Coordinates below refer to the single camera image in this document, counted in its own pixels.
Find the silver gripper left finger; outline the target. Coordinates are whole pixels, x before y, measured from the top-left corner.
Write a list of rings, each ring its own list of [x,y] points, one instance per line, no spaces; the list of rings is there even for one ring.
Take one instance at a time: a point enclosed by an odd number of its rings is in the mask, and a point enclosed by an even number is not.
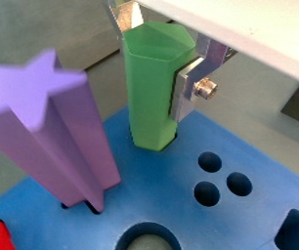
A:
[[[143,23],[141,6],[135,0],[105,0],[105,10],[122,41],[123,33]]]

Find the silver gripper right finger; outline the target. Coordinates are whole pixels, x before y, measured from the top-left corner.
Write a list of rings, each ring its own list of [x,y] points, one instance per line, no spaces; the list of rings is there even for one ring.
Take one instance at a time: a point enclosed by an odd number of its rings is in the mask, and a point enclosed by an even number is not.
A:
[[[209,75],[235,55],[235,51],[202,34],[197,36],[197,56],[177,71],[169,116],[179,122],[193,111],[197,98],[209,100],[217,85],[209,80]]]

